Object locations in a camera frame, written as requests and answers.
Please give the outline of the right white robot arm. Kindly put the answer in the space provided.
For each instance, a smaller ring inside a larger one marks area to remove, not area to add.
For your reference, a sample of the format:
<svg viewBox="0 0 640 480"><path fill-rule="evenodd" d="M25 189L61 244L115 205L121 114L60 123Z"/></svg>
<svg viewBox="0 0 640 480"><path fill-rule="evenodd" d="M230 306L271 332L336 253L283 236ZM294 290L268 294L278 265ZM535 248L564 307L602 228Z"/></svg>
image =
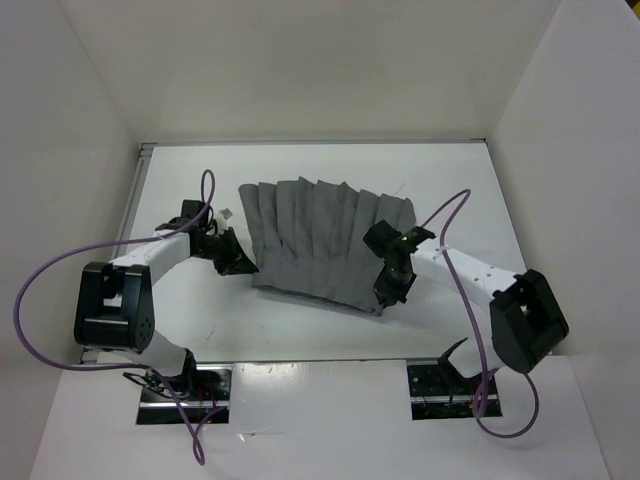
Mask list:
<svg viewBox="0 0 640 480"><path fill-rule="evenodd" d="M569 334L569 325L546 277L518 274L442 244L420 226L402 233L386 221L372 226L364 243L383 260L373 291L384 307L404 303L416 279L426 278L467 298L488 320L477 330L489 370L508 367L528 374Z"/></svg>

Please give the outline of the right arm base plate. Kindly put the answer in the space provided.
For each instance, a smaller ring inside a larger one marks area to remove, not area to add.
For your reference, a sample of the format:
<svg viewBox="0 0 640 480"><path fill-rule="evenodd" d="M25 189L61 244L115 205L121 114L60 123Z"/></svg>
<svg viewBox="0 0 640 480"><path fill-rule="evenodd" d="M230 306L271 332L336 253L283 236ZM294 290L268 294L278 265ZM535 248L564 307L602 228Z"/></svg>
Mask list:
<svg viewBox="0 0 640 480"><path fill-rule="evenodd" d="M438 358L406 361L413 421L473 417L472 400L481 385L481 374L465 378L449 361L464 342L455 343Z"/></svg>

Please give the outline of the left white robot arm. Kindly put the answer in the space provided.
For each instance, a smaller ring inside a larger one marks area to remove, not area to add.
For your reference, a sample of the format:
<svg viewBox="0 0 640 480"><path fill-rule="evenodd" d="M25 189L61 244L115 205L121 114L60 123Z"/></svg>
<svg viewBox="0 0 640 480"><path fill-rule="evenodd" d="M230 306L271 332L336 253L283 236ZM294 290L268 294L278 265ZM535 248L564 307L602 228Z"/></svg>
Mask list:
<svg viewBox="0 0 640 480"><path fill-rule="evenodd" d="M258 271L234 230L210 212L201 200L185 200L180 215L158 226L149 241L108 263L91 262L81 274L75 341L158 371L166 391L180 400L206 381L194 354L157 329L153 286L192 257L211 261L221 276Z"/></svg>

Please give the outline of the grey pleated skirt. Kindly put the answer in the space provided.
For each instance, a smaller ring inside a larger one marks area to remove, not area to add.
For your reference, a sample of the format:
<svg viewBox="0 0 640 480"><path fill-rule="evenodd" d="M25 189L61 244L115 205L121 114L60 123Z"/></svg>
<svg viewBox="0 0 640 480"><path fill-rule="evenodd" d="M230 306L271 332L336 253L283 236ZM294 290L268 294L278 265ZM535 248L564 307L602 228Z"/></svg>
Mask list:
<svg viewBox="0 0 640 480"><path fill-rule="evenodd" d="M239 195L258 268L254 288L382 314L374 283L384 262L364 237L380 221L400 233L414 227L410 199L303 177L243 184Z"/></svg>

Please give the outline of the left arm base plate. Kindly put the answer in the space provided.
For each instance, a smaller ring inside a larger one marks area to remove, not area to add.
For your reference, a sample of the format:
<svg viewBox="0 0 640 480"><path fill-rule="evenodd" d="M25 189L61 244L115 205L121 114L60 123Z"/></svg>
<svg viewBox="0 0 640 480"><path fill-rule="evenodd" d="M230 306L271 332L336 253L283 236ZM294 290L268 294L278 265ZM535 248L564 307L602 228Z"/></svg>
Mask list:
<svg viewBox="0 0 640 480"><path fill-rule="evenodd" d="M231 364L202 363L197 366L199 384L190 393L176 391L188 420L193 426L228 424L233 366ZM130 382L141 387L136 424L175 425L182 418L169 391L148 373L124 373Z"/></svg>

